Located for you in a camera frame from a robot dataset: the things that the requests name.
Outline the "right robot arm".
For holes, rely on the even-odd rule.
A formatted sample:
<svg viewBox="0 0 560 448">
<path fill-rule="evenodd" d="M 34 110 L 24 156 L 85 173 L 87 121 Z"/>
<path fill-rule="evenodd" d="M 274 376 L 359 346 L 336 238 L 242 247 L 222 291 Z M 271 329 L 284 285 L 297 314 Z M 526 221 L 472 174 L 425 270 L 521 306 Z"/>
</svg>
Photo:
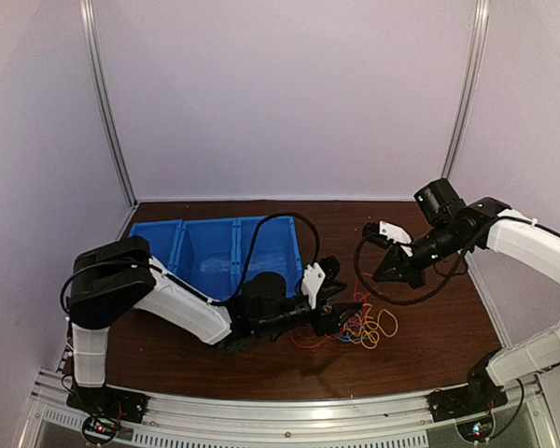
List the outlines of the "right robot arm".
<svg viewBox="0 0 560 448">
<path fill-rule="evenodd" d="M 427 268 L 480 248 L 520 261 L 560 285 L 560 233 L 492 197 L 465 203 L 446 178 L 430 182 L 414 198 L 431 227 L 425 236 L 413 239 L 386 221 L 364 227 L 362 241 L 386 251 L 372 274 L 374 282 L 419 288 L 426 282 Z M 476 413 L 502 386 L 559 365 L 560 322 L 479 361 L 460 391 L 460 404 Z"/>
</svg>

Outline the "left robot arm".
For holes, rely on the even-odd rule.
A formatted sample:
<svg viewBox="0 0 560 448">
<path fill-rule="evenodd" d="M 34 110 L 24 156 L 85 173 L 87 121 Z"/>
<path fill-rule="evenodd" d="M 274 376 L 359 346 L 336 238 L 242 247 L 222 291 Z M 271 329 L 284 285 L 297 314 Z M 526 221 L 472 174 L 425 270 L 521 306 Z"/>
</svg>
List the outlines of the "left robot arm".
<svg viewBox="0 0 560 448">
<path fill-rule="evenodd" d="M 105 386 L 108 332 L 132 309 L 156 315 L 229 352 L 262 338 L 275 341 L 305 326 L 318 336 L 337 334 L 362 309 L 359 302 L 330 303 L 346 288 L 336 278 L 339 270 L 334 257 L 307 265 L 294 294 L 280 273 L 264 271 L 241 278 L 237 290 L 221 301 L 168 270 L 143 237 L 82 253 L 60 293 L 72 333 L 78 396 L 96 414 L 115 407 L 115 393 Z"/>
</svg>

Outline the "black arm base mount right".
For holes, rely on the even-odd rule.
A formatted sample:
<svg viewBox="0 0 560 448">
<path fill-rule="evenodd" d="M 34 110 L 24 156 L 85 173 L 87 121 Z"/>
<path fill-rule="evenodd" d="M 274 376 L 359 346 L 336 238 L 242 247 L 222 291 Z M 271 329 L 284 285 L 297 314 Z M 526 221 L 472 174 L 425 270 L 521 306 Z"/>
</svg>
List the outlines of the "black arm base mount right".
<svg viewBox="0 0 560 448">
<path fill-rule="evenodd" d="M 467 385 L 436 389 L 427 395 L 427 406 L 434 422 L 460 419 L 476 413 L 487 413 L 492 407 L 504 406 L 508 397 L 502 389 L 497 389 L 487 397 L 473 395 Z"/>
</svg>

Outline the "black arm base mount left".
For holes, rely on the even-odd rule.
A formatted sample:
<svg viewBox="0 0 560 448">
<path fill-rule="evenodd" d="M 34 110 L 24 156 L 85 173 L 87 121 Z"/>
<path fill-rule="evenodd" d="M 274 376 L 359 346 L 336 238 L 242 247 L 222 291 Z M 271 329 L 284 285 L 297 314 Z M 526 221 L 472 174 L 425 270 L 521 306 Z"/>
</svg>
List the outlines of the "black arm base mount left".
<svg viewBox="0 0 560 448">
<path fill-rule="evenodd" d="M 141 424 L 147 401 L 145 394 L 107 386 L 75 389 L 68 394 L 66 404 L 85 413 Z"/>
</svg>

